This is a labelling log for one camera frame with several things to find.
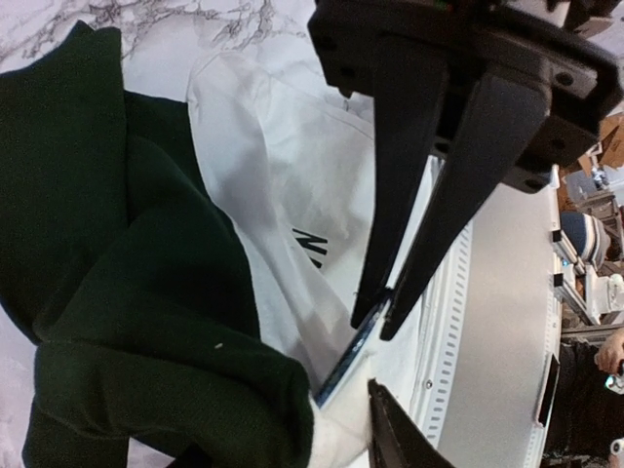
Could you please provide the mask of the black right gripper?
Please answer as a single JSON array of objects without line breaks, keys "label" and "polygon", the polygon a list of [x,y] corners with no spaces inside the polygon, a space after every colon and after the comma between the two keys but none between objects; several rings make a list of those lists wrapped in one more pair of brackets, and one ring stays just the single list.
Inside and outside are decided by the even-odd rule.
[{"label": "black right gripper", "polygon": [[489,68],[531,77],[551,93],[549,115],[503,178],[535,193],[553,165],[576,161],[623,99],[619,59],[579,31],[608,20],[612,1],[318,1],[308,30],[325,78],[374,100],[374,213],[351,316],[357,329],[386,284],[443,109],[450,141],[470,87]]}]

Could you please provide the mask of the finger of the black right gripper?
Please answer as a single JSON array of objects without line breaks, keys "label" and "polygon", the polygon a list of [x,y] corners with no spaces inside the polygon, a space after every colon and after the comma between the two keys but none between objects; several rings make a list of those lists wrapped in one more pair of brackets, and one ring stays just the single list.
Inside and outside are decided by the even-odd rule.
[{"label": "finger of the black right gripper", "polygon": [[399,331],[456,237],[536,136],[550,105],[549,86],[493,72],[473,87],[397,278],[382,340]]}]

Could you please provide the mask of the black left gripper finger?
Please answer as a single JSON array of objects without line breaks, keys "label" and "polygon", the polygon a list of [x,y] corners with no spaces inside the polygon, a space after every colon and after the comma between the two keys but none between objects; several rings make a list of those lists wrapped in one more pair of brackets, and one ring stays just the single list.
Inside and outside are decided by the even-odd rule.
[{"label": "black left gripper finger", "polygon": [[372,379],[370,399],[372,468],[453,468],[424,437],[391,392]]}]

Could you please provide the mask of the round blue picture badge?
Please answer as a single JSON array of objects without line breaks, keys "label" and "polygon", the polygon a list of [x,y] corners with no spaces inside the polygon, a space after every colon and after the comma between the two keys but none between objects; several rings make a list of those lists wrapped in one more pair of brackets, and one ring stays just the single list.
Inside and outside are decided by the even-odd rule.
[{"label": "round blue picture badge", "polygon": [[340,359],[315,394],[314,401],[320,409],[332,398],[338,386],[345,380],[345,375],[350,372],[357,358],[362,354],[376,323],[384,315],[386,304],[390,301],[391,295],[392,290],[389,288],[385,288],[382,291],[379,299],[369,310],[362,324],[358,326],[357,332],[347,345]]}]

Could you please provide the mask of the white and green t-shirt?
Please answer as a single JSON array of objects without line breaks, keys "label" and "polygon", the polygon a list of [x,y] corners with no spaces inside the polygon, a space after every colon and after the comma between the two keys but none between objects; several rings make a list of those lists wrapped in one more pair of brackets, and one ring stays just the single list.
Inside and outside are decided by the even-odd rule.
[{"label": "white and green t-shirt", "polygon": [[130,442],[210,467],[364,467],[351,336],[371,225],[372,124],[248,58],[185,101],[128,91],[118,29],[77,22],[1,77],[1,305],[35,347],[27,467],[126,467]]}]

